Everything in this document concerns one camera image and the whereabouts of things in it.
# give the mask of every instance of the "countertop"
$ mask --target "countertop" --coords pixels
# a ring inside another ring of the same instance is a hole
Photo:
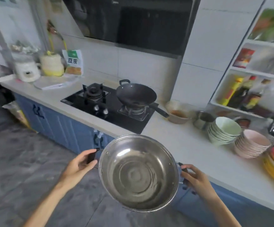
[[[119,84],[115,82],[96,77],[83,77],[71,86],[55,90],[40,90],[33,84],[11,78],[1,79],[0,82],[11,91],[112,137],[132,133],[60,102],[81,90],[82,84],[96,82],[117,88]],[[211,182],[274,210],[274,180],[264,171],[261,158],[243,159],[233,153],[231,145],[212,145],[206,134],[193,127],[191,121],[182,125],[173,124],[157,112],[151,117],[142,134],[162,143],[176,161],[194,164],[208,175]]]

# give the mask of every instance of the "bottle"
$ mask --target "bottle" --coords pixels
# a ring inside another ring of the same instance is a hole
[[[243,81],[242,77],[237,77],[235,79],[235,82],[231,86],[230,90],[226,93],[224,98],[220,100],[221,105],[227,106],[227,104],[229,103],[229,100],[231,99],[235,91],[241,86],[242,81]]]
[[[255,79],[256,79],[256,76],[251,76],[249,80],[246,81],[242,85],[242,87],[233,94],[227,106],[232,108],[238,108],[241,105],[242,101],[247,96],[250,88],[253,86]]]
[[[251,111],[252,108],[259,102],[261,96],[264,94],[267,85],[270,83],[270,80],[264,79],[261,81],[261,84],[255,88],[242,102],[241,110]]]

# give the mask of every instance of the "stainless steel container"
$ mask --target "stainless steel container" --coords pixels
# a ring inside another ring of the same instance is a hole
[[[166,206],[179,184],[173,156],[161,143],[144,135],[124,135],[110,142],[100,157],[99,175],[115,200],[137,212]]]
[[[193,125],[200,130],[205,130],[214,121],[215,118],[211,114],[204,111],[198,111],[196,113],[196,119],[193,121]]]

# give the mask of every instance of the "gas stove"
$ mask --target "gas stove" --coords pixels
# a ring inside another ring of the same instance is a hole
[[[97,83],[82,85],[82,90],[61,102],[136,134],[141,134],[155,112],[149,107],[139,110],[127,108],[118,100],[115,89]]]

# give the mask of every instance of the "hand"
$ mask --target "hand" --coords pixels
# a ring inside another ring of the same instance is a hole
[[[205,173],[191,164],[181,166],[181,169],[185,168],[191,169],[194,173],[186,173],[182,171],[181,176],[189,181],[190,185],[195,189],[201,198],[207,202],[219,198]]]
[[[83,176],[94,168],[97,160],[91,161],[86,164],[88,154],[95,152],[96,149],[85,150],[81,152],[76,158],[71,160],[59,178],[59,181],[55,188],[62,189],[65,193],[75,187]]]

